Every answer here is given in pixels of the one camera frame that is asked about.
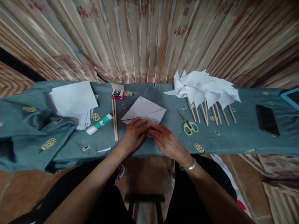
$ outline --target scissors blade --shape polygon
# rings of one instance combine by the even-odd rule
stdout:
[[[188,124],[189,128],[192,129],[191,125],[189,124],[189,121],[187,121],[187,119],[181,114],[181,112],[179,111],[179,109],[177,108],[178,112],[180,113],[181,117],[183,118],[184,122],[186,124]]]
[[[183,120],[185,120],[185,117],[181,114],[181,112],[179,111],[179,109],[177,108],[178,112],[180,113],[181,117],[183,118]]]

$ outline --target green scissors handle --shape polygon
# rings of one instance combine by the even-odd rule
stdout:
[[[191,128],[187,123],[183,124],[183,130],[187,135],[192,135],[193,132],[198,132],[198,126],[195,123],[193,123],[192,121],[189,121],[188,123]]]

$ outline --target chopstick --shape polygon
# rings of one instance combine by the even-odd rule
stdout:
[[[228,119],[227,119],[226,114],[225,114],[224,110],[222,109],[222,107],[221,107],[221,110],[222,110],[223,116],[224,116],[224,118],[225,118],[225,121],[226,121],[226,123],[227,123],[227,126],[229,126],[230,124],[229,124],[229,122],[228,122]]]
[[[218,118],[219,118],[219,122],[220,122],[220,124],[222,124],[220,114],[219,114],[219,110],[218,110],[218,106],[217,106],[217,102],[215,103],[215,107],[216,107],[216,110],[217,110],[217,115],[218,115]]]
[[[186,95],[187,95],[187,99],[188,99],[188,102],[189,102],[189,105],[190,105],[190,108],[191,108],[191,111],[192,111],[192,115],[193,115],[194,121],[196,122],[196,118],[195,118],[195,115],[194,115],[194,111],[193,111],[191,102],[190,102],[190,100],[189,100],[189,96],[188,96],[188,94],[186,94]]]
[[[234,122],[237,123],[236,118],[235,118],[235,116],[234,116],[234,113],[233,113],[233,111],[232,111],[230,105],[228,106],[228,108],[230,109],[230,113],[231,113],[231,116],[232,116],[233,119],[234,119]]]
[[[113,113],[113,125],[114,125],[114,140],[116,141],[116,128],[115,128],[115,114],[114,114],[114,104],[113,99],[112,100],[112,113]]]
[[[209,125],[209,118],[208,118],[208,109],[207,109],[207,106],[206,106],[206,121]]]
[[[197,119],[198,119],[198,123],[200,123],[200,119],[199,119],[199,115],[198,115],[198,110],[197,110],[197,105],[194,101],[194,106],[195,106],[195,110],[196,110],[196,115],[197,115]]]
[[[212,109],[213,109],[213,114],[214,114],[214,117],[215,117],[216,124],[218,125],[218,121],[217,121],[217,117],[216,117],[214,105],[212,105]]]
[[[203,108],[203,105],[202,105],[202,113],[203,113],[203,117],[205,118],[205,121],[206,121],[206,113],[205,113],[205,109]]]
[[[114,114],[115,114],[116,140],[118,141],[117,112],[116,112],[116,102],[115,102],[115,99],[114,99]]]

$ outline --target scissors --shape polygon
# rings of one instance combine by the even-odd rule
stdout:
[[[179,110],[178,110],[178,112],[180,113],[181,117],[184,120],[184,124],[183,124],[183,130],[184,130],[184,132],[187,135],[192,135],[193,132],[198,132],[198,126],[194,122],[187,121],[187,119],[181,114],[181,112]]]

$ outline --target silver bracelet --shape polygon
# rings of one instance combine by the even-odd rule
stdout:
[[[179,166],[179,168],[180,168],[180,170],[181,171],[187,171],[187,170],[192,170],[192,169],[194,169],[194,167],[195,167],[195,165],[196,165],[196,159],[194,158],[194,157],[192,157],[193,158],[193,162],[192,162],[192,164],[190,165],[190,166],[188,166],[187,168],[185,168],[185,167],[182,167],[181,165]]]

